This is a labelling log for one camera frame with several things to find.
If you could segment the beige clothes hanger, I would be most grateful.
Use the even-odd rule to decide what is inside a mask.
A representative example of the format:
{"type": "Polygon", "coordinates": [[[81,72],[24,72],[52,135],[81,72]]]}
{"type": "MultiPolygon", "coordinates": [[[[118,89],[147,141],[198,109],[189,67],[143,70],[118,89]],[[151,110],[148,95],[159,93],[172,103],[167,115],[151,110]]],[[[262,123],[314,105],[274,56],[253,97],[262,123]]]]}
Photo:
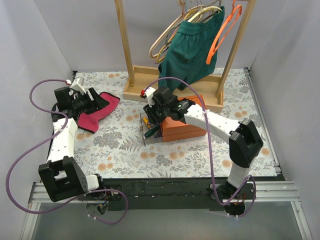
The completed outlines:
{"type": "Polygon", "coordinates": [[[177,34],[178,28],[183,21],[190,23],[206,23],[214,15],[222,11],[221,0],[215,0],[208,5],[196,5],[191,7],[189,10],[185,9],[182,11],[182,14],[171,23],[167,29],[157,38],[157,40],[151,45],[149,49],[149,57],[155,59],[155,63],[159,64],[163,61],[164,57],[161,57],[162,54],[169,48],[171,42],[173,41],[174,36],[177,34]],[[164,46],[159,50],[158,53],[153,53],[155,48],[164,40],[164,46]]]}

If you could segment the wooden clothes rack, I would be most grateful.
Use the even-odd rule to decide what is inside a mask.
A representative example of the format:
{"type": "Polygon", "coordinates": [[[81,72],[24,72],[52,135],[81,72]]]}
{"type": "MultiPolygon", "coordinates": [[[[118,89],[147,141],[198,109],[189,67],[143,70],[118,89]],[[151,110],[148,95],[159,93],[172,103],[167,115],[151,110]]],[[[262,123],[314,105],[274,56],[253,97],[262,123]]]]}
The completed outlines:
{"type": "MultiPolygon", "coordinates": [[[[233,45],[224,66],[223,73],[218,75],[210,74],[192,84],[197,93],[202,95],[207,108],[213,112],[219,113],[224,107],[224,84],[227,80],[255,4],[256,2],[254,0],[247,1],[244,13],[241,15],[242,19],[235,35],[233,45]]],[[[123,89],[123,98],[125,100],[145,103],[147,100],[140,97],[140,91],[143,87],[146,87],[149,84],[153,87],[156,86],[152,81],[158,78],[159,71],[155,67],[133,65],[124,6],[121,0],[115,1],[115,9],[128,72],[128,80],[123,89]]]]}

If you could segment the pink cloth pouch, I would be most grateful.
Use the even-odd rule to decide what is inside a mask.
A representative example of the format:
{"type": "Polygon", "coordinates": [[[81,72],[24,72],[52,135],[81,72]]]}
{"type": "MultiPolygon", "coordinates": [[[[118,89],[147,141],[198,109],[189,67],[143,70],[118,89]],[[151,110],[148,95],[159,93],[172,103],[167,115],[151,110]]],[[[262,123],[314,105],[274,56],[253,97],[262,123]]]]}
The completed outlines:
{"type": "Polygon", "coordinates": [[[77,125],[80,129],[92,134],[98,131],[99,121],[110,115],[120,103],[120,98],[109,92],[101,92],[99,97],[105,102],[108,102],[108,104],[101,109],[95,110],[91,114],[82,113],[77,121],[77,125]]]}

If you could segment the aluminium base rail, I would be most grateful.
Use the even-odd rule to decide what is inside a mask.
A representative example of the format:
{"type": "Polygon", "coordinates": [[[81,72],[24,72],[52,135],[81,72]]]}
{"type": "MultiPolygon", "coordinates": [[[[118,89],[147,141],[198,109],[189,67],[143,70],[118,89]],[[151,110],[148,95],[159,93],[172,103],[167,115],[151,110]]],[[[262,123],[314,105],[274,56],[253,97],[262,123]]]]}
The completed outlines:
{"type": "Polygon", "coordinates": [[[50,211],[44,186],[32,186],[23,240],[310,240],[299,193],[292,181],[245,186],[240,203],[248,213],[227,215],[209,191],[209,178],[109,179],[115,194],[98,216],[98,201],[82,197],[50,211]]]}

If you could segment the floral patterned table mat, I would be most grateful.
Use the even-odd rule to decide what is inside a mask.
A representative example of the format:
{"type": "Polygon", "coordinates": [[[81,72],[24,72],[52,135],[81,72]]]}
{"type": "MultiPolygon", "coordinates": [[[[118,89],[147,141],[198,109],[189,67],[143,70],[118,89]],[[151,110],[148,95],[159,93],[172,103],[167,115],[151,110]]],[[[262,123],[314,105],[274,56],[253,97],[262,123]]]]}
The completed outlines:
{"type": "MultiPolygon", "coordinates": [[[[252,120],[263,140],[250,173],[255,177],[277,175],[275,158],[265,135],[260,114],[242,69],[232,69],[224,84],[221,115],[252,120]]],[[[104,178],[227,177],[232,167],[229,147],[217,136],[201,136],[144,145],[140,131],[142,102],[121,99],[96,133],[78,130],[74,158],[86,175],[104,178]]]]}

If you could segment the grey clothes hanger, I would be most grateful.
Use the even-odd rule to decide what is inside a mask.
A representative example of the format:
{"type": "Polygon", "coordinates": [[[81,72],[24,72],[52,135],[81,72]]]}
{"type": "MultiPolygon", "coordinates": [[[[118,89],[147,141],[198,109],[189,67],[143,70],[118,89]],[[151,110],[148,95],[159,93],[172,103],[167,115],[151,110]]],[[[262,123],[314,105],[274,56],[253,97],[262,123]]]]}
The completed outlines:
{"type": "Polygon", "coordinates": [[[166,33],[165,35],[165,47],[169,46],[170,43],[172,42],[172,38],[174,37],[174,34],[175,32],[177,31],[177,28],[181,25],[181,23],[183,21],[187,21],[189,20],[190,18],[193,17],[193,15],[195,15],[198,11],[202,10],[203,8],[207,8],[207,7],[210,7],[210,6],[213,6],[216,2],[218,2],[218,7],[220,8],[221,7],[221,4],[222,4],[222,0],[214,0],[213,2],[209,3],[208,5],[201,5],[201,6],[197,6],[195,9],[190,9],[189,12],[186,14],[186,16],[181,20],[179,21],[178,23],[174,24],[169,30],[168,32],[166,33]]]}

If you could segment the teal green shorts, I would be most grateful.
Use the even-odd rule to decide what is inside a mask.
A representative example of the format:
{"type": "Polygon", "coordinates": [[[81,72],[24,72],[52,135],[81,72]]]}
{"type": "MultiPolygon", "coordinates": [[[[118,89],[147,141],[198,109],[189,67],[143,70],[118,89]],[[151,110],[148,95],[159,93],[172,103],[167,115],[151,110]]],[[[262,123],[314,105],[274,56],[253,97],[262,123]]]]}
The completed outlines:
{"type": "Polygon", "coordinates": [[[206,64],[209,50],[225,18],[225,7],[206,22],[183,21],[173,38],[164,60],[159,64],[159,88],[182,91],[185,85],[175,78],[191,85],[212,74],[216,67],[218,54],[206,64]]]}

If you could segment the yellow clothes hanger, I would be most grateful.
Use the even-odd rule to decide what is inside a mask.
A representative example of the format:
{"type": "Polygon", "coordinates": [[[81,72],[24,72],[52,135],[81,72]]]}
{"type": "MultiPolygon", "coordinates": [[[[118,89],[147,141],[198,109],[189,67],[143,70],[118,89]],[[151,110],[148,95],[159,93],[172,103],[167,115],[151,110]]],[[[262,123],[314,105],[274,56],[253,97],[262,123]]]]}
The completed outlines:
{"type": "MultiPolygon", "coordinates": [[[[165,47],[165,43],[164,43],[164,46],[162,46],[161,49],[159,50],[159,52],[156,53],[156,54],[153,54],[154,49],[159,45],[159,43],[160,43],[163,39],[165,39],[166,33],[169,31],[169,29],[170,29],[173,25],[175,25],[175,24],[177,24],[179,21],[181,21],[181,20],[186,16],[186,14],[187,14],[188,12],[189,12],[189,10],[188,10],[184,15],[182,15],[181,17],[179,17],[179,18],[177,19],[177,21],[175,21],[173,24],[171,24],[171,25],[164,31],[164,33],[162,33],[162,34],[160,35],[160,37],[155,41],[155,43],[150,47],[149,56],[150,56],[152,59],[155,59],[155,64],[160,64],[160,63],[164,60],[165,55],[166,55],[165,52],[169,49],[169,47],[170,47],[170,45],[171,45],[172,42],[171,42],[167,47],[165,47]]],[[[169,39],[171,38],[172,34],[173,34],[173,31],[171,31],[171,32],[169,33],[169,36],[168,36],[169,39]]]]}

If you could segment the orange handled screwdriver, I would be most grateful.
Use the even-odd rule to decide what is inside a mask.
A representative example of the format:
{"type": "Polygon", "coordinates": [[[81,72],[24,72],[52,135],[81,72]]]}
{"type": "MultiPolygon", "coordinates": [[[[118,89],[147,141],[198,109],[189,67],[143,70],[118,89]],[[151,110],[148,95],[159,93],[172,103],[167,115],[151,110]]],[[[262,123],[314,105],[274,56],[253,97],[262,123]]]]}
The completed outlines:
{"type": "Polygon", "coordinates": [[[142,120],[143,120],[144,124],[145,124],[147,127],[149,127],[149,120],[148,120],[146,117],[144,117],[142,120]]]}

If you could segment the clear acrylic drawer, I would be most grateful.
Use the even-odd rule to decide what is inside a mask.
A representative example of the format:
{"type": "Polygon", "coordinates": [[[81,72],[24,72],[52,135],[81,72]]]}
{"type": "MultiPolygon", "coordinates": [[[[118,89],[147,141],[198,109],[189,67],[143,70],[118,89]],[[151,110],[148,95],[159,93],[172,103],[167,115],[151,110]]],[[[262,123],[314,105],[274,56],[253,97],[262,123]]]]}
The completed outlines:
{"type": "Polygon", "coordinates": [[[139,114],[140,117],[140,132],[144,145],[152,145],[163,141],[163,133],[159,124],[149,123],[146,113],[139,114]]]}

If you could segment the orange clothes hanger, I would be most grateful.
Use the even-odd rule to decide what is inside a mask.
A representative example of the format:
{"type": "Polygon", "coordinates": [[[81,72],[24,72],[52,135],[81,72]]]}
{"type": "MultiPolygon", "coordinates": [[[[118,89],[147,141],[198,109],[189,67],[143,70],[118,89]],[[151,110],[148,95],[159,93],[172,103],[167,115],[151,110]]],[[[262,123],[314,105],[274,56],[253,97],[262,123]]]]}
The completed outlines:
{"type": "Polygon", "coordinates": [[[206,64],[209,65],[212,61],[213,56],[218,51],[220,45],[223,43],[230,30],[233,28],[239,17],[242,15],[243,7],[241,4],[236,5],[236,0],[232,1],[232,10],[226,17],[225,21],[221,25],[215,39],[212,42],[210,50],[206,58],[206,64]]]}

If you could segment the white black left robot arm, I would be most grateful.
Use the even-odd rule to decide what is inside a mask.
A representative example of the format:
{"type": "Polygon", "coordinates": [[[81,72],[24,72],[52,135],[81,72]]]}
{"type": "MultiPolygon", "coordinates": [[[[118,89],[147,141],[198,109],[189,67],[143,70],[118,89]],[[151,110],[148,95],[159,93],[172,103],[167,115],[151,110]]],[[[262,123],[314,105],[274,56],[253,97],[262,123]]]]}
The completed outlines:
{"type": "Polygon", "coordinates": [[[53,202],[88,192],[101,200],[107,193],[103,178],[98,173],[85,175],[74,158],[76,131],[97,132],[99,121],[116,109],[120,99],[108,92],[97,93],[92,87],[85,93],[61,87],[54,95],[53,110],[58,111],[51,115],[55,137],[46,163],[38,167],[43,185],[53,202]]]}

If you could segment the orange drawer box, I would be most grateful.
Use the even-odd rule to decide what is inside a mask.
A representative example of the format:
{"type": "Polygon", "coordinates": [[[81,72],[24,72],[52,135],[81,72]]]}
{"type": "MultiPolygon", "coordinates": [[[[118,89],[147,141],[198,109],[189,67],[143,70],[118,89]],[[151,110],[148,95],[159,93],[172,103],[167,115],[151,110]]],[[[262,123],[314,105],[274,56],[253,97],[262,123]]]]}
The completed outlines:
{"type": "Polygon", "coordinates": [[[171,117],[161,123],[161,132],[163,142],[203,137],[207,134],[207,131],[200,127],[172,120],[171,117]]]}

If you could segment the large green handled screwdriver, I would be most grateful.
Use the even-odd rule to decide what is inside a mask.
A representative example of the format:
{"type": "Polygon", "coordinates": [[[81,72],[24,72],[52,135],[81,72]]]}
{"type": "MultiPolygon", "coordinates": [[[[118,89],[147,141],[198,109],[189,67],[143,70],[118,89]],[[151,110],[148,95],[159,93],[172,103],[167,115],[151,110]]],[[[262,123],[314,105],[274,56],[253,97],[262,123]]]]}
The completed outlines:
{"type": "Polygon", "coordinates": [[[154,125],[151,129],[149,129],[144,135],[144,139],[150,138],[156,131],[160,129],[160,125],[154,125]]]}

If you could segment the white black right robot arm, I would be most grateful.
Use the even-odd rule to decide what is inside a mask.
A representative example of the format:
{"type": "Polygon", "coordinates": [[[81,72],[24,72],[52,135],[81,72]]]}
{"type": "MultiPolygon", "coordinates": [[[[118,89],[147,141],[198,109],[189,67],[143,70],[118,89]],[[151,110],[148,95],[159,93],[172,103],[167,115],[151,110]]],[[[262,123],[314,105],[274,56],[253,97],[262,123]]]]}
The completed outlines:
{"type": "Polygon", "coordinates": [[[143,109],[152,124],[161,124],[166,118],[171,118],[208,130],[228,143],[232,167],[225,186],[219,187],[219,191],[232,199],[243,195],[251,163],[264,145],[252,120],[245,118],[237,121],[203,110],[201,105],[192,100],[179,100],[166,87],[143,89],[140,96],[147,99],[147,105],[143,109]]]}

